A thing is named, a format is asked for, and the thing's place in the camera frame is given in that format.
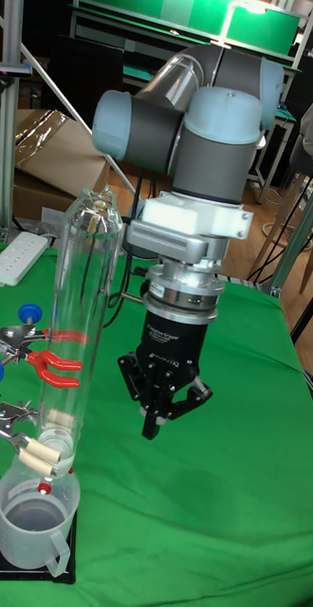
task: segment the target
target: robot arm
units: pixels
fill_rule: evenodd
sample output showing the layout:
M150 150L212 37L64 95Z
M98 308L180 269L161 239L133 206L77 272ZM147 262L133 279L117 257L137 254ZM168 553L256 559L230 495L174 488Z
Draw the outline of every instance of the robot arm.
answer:
M260 127L270 128L282 68L219 46L175 55L134 98L108 91L93 124L95 146L118 160L166 173L171 193L146 201L128 242L158 254L147 278L141 344L119 359L152 439L212 395L199 356L223 284L215 278L230 238L248 236L241 198ZM176 393L189 386L185 400Z

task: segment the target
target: green table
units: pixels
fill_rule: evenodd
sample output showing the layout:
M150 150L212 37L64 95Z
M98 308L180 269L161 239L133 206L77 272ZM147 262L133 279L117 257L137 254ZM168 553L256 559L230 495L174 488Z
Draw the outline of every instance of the green table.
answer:
M46 326L55 262L48 251L0 288L0 326L26 302ZM103 332L75 462L77 582L1 581L0 606L313 607L313 404L278 301L227 284L219 309L201 357L213 398L148 442L116 364L144 310L124 303ZM9 365L1 390L36 402L40 381ZM0 477L12 456L0 439Z

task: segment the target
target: power strip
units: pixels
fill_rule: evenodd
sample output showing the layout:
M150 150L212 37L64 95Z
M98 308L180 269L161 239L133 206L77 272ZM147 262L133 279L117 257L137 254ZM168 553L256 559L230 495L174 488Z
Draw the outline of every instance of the power strip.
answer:
M0 253L0 286L15 286L28 273L47 248L48 240L28 231L22 231Z

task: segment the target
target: clamp stand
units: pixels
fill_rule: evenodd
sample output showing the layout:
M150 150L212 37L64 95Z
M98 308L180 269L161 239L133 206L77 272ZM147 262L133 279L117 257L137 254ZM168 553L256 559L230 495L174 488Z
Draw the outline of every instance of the clamp stand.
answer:
M53 578L49 573L47 567L41 567L40 569L19 569L11 565L0 552L0 579L3 580L48 580L54 581L55 583L73 584L76 581L76 524L77 524L77 512L74 516L72 526L70 528L69 535L67 537L67 543L70 548L70 559L67 564L66 571L58 578Z

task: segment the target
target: plastic beaker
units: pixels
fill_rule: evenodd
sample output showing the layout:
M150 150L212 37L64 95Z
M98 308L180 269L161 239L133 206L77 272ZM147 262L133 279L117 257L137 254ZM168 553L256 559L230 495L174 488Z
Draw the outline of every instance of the plastic beaker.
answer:
M41 478L15 457L0 481L0 552L15 567L44 565L57 578L66 569L66 542L80 501L75 473L56 479L51 493L38 491Z

